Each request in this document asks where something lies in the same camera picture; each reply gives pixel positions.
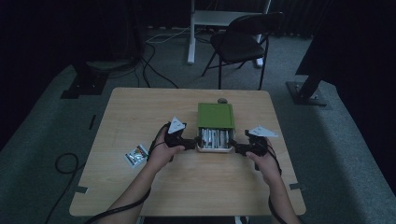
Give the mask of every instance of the black chair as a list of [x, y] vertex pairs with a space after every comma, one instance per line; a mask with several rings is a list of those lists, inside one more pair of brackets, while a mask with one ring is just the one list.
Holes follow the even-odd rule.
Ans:
[[[215, 52], [210, 58], [202, 77], [209, 68], [219, 68], [219, 90], [221, 89], [221, 67], [234, 63], [241, 63], [262, 58], [262, 76], [259, 90], [262, 88], [265, 63], [268, 53], [268, 36], [279, 30], [284, 15], [281, 12], [269, 14], [248, 15], [233, 20], [224, 33], [214, 34], [210, 37], [210, 44]], [[262, 35], [262, 40], [257, 42], [255, 36]], [[210, 66], [216, 54], [219, 55], [219, 65]]]

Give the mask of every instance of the wooden table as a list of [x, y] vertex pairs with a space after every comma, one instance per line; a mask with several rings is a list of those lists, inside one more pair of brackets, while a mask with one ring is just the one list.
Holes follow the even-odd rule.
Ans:
[[[245, 129], [258, 125], [279, 134], [271, 138], [283, 180], [297, 183], [270, 95], [266, 91], [176, 90], [116, 88], [110, 97], [92, 145], [79, 186], [70, 206], [73, 216], [104, 212], [124, 192], [144, 164], [132, 169], [123, 155], [139, 144], [149, 148], [159, 129], [172, 117], [187, 122], [184, 138], [197, 134], [198, 103], [226, 98], [233, 105], [235, 140], [247, 143]], [[290, 190], [297, 215], [305, 212], [298, 189]], [[269, 189], [254, 163], [240, 154], [176, 154], [156, 176], [141, 216], [263, 216], [270, 215]]]

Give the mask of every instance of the small packet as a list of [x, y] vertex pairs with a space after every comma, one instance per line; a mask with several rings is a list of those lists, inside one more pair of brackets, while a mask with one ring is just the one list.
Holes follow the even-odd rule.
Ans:
[[125, 160], [132, 166], [132, 168], [135, 168], [136, 166], [140, 165], [140, 163], [146, 160], [148, 154], [148, 151], [143, 147], [143, 145], [140, 144], [132, 151], [125, 154], [124, 157]]

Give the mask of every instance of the person's left hand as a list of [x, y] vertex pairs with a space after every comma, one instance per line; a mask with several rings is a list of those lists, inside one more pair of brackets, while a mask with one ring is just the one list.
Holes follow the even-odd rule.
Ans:
[[183, 146], [169, 147], [164, 142], [165, 133], [168, 128], [164, 128], [155, 142], [155, 148], [152, 150], [148, 163], [146, 164], [155, 173], [160, 170], [171, 160], [171, 158], [178, 152], [184, 150]]

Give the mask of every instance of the chair leg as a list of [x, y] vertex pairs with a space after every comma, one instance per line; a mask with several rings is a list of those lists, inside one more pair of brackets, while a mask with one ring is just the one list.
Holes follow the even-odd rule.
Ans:
[[237, 68], [241, 68], [243, 65], [245, 64], [245, 62], [242, 62]]
[[262, 58], [262, 75], [260, 76], [260, 83], [259, 83], [258, 91], [262, 89], [262, 80], [264, 79], [265, 64], [266, 64], [266, 61], [264, 60], [264, 58]]
[[219, 90], [221, 90], [221, 57], [219, 56]]
[[201, 77], [203, 77], [205, 75], [207, 69], [209, 68], [209, 66], [212, 63], [215, 56], [216, 56], [216, 52], [213, 52], [212, 57], [210, 58], [209, 63], [207, 63], [206, 68], [205, 68], [204, 72], [202, 73]]

